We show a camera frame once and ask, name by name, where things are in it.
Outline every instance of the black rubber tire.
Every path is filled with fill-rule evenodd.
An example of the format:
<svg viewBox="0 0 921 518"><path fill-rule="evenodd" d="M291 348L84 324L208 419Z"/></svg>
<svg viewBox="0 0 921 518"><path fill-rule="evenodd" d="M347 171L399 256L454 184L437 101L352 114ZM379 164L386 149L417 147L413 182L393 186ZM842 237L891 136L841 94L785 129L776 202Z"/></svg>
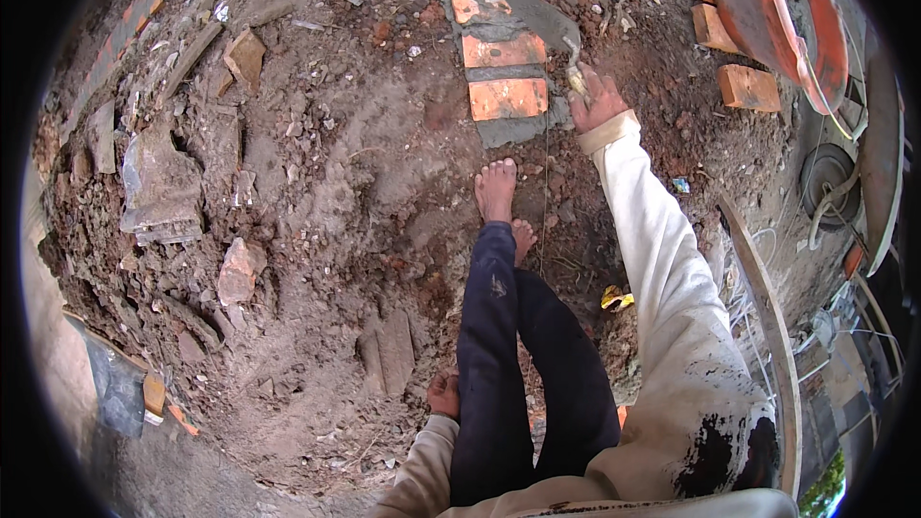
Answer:
<svg viewBox="0 0 921 518"><path fill-rule="evenodd" d="M829 174L831 171L831 173L834 174L832 179L828 180L828 177L826 177L826 179L822 181L813 180L812 186L810 187L810 171L813 166L813 161L817 173ZM803 197L803 209L806 211L806 214L811 218L812 214L815 213L817 202L821 201L822 196L822 194L818 194L817 189L822 188L822 182L830 182L833 187L837 187L844 183L852 172L854 172L854 161L845 149L837 144L826 142L825 144L820 144L814 151L809 153L809 155L806 156L806 160L803 161L802 170L800 170L800 193ZM838 209L841 211L841 216L848 223L852 223L860 210L859 178L858 182L851 188L850 192L847 193L847 196L844 197L842 201L844 202L844 206L838 206ZM826 212L819 222L819 228L827 231L837 230L843 226L844 224L841 222L841 219L831 210Z"/></svg>

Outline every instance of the hand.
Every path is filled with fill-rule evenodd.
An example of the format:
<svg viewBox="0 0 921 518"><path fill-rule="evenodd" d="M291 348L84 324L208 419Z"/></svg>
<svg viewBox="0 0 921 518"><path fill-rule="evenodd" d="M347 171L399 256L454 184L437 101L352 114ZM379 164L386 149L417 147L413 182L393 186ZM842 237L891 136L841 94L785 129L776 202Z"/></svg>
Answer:
<svg viewBox="0 0 921 518"><path fill-rule="evenodd" d="M617 85L610 76L599 78L591 67L584 62L579 63L579 70L585 76L591 96L591 109L586 109L585 99L575 91L569 93L569 111L573 115L573 124L580 133L588 132L594 127L599 127L608 120L628 110L627 104L617 93Z"/></svg>
<svg viewBox="0 0 921 518"><path fill-rule="evenodd" d="M432 413L444 414L457 420L461 416L461 395L458 394L458 371L443 370L428 384L428 405Z"/></svg>

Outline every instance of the soil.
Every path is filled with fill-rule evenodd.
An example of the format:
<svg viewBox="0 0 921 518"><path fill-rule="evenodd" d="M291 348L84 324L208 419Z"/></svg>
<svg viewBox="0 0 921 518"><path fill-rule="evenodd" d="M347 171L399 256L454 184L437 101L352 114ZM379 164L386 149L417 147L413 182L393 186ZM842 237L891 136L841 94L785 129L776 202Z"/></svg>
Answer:
<svg viewBox="0 0 921 518"><path fill-rule="evenodd" d="M213 91L221 54L239 32L234 16L254 0L228 0L219 35L167 108L156 108L167 58L202 25L214 0L169 0L137 47L122 59L87 108L116 100L116 122L140 110L132 131L175 121L173 141L202 167L205 233L181 245L136 245L119 230L119 174L94 173L86 126L56 147L56 130L98 42L93 24L59 67L51 91L60 105L40 113L35 159L45 181L50 233L41 254L70 310L167 380L169 399L213 444L260 484L328 498L392 482L425 422L425 388L455 362L455 340L470 250L481 221L472 174L511 156L520 179L513 214L539 242L524 266L540 272L597 341L619 403L632 404L640 380L636 312L599 305L610 284L629 292L614 221L595 167L571 124L524 144L485 152L470 120L462 63L440 0L291 0L294 12L253 31L265 43L258 94L236 82ZM603 14L620 0L548 0L577 19L584 60L616 77L644 126L653 172L674 191L701 249L718 236L715 196L725 188L753 228L781 211L799 132L792 85L778 77L783 111L722 106L717 67L741 56L696 47L695 0L623 0L637 27L626 34ZM91 16L101 16L99 12ZM324 31L292 20L323 24ZM169 44L153 48L163 41ZM410 58L410 47L422 53ZM548 63L557 93L565 69ZM288 125L304 117L301 136ZM226 133L241 132L241 161ZM121 163L129 130L116 132ZM236 168L256 174L251 205L233 206ZM263 247L268 266L240 317L215 299L224 251L236 237ZM183 360L187 321L167 297L220 333L206 359ZM812 299L786 308L798 316ZM408 322L413 370L405 390L383 394L369 380L361 337ZM543 417L540 376L521 348L533 420Z"/></svg>

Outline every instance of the trouser leg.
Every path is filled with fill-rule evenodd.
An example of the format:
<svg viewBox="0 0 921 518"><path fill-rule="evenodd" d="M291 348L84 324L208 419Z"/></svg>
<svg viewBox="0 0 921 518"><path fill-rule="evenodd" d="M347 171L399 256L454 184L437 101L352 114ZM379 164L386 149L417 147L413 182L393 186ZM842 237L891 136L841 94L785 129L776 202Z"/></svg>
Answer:
<svg viewBox="0 0 921 518"><path fill-rule="evenodd" d="M451 460L451 506L470 506L533 481L514 263L511 226L484 225L473 247L460 318L460 433Z"/></svg>
<svg viewBox="0 0 921 518"><path fill-rule="evenodd" d="M572 311L539 276L515 271L519 331L543 378L547 433L536 480L583 476L586 465L621 437L602 357Z"/></svg>

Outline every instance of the wooden plank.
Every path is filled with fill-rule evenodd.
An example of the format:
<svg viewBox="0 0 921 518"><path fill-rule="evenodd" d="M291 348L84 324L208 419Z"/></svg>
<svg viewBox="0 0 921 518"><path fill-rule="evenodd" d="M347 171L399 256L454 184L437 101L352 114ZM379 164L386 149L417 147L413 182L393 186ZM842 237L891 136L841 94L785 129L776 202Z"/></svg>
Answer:
<svg viewBox="0 0 921 518"><path fill-rule="evenodd" d="M739 264L751 288L750 294L761 328L765 332L767 347L774 356L777 376L777 397L780 399L780 416L782 423L783 458L780 463L780 489L787 492L793 500L800 490L800 470L802 466L802 409L800 406L800 384L797 377L797 365L790 348L790 337L784 315L777 302L777 293L767 276L764 261L758 256L752 235L749 234L745 220L735 203L725 190L720 191L718 199L720 211L730 225L732 246L735 248Z"/></svg>
<svg viewBox="0 0 921 518"><path fill-rule="evenodd" d="M176 68L173 69L172 74L169 75L167 86L160 95L158 101L160 106L176 93L178 84L182 82L182 79L189 73L191 67L195 66L195 63L198 62L201 53L208 48L208 45L211 44L214 37L219 35L222 30L224 30L224 25L220 22L212 21L208 23L208 26L206 26L194 42L189 45L189 48L185 49L185 52L183 52L182 56L176 61Z"/></svg>

